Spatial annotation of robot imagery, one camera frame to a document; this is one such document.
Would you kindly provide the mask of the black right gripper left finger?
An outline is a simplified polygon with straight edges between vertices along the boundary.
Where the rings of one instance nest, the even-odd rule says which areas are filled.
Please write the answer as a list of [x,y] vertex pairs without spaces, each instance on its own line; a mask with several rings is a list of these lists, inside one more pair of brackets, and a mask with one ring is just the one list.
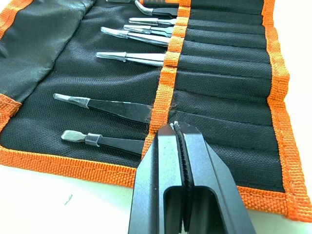
[[177,137],[161,127],[136,170],[128,232],[178,234],[183,201]]

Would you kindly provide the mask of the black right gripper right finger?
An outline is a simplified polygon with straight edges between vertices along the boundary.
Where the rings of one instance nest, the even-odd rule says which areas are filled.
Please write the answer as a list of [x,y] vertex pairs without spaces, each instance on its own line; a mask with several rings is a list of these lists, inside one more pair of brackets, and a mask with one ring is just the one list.
[[202,133],[175,123],[187,185],[184,229],[188,234],[254,234],[233,176]]

